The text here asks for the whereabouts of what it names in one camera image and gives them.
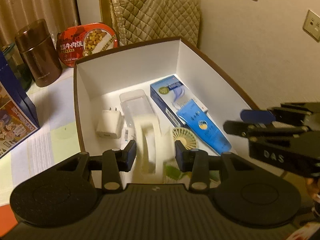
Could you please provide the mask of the person left hand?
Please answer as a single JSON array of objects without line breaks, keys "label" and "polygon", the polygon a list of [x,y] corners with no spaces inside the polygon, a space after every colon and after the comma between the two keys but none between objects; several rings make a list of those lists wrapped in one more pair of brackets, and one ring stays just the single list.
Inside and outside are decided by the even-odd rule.
[{"label": "person left hand", "polygon": [[315,201],[313,214],[319,219],[319,178],[305,178],[305,185],[308,195]]}]

